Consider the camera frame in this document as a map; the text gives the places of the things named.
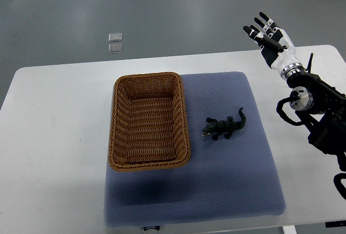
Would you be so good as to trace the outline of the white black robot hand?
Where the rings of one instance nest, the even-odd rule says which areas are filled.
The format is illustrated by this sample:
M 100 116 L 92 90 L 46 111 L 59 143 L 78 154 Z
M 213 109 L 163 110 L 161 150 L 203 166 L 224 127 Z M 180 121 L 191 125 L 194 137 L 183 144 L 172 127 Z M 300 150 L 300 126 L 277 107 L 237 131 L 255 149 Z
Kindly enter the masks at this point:
M 243 30 L 257 43 L 267 65 L 276 70 L 282 79 L 303 70 L 296 57 L 296 48 L 285 30 L 263 12 L 254 18 L 258 27 L 244 26 Z

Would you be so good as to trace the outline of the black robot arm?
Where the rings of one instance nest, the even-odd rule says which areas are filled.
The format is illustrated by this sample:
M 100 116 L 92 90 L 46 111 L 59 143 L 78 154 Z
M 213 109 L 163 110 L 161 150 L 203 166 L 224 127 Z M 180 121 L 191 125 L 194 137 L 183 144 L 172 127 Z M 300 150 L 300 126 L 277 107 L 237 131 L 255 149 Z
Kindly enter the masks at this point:
M 301 68 L 289 70 L 284 78 L 292 92 L 278 102 L 276 112 L 293 126 L 304 125 L 309 144 L 337 157 L 341 173 L 334 176 L 334 185 L 345 198 L 345 94 Z

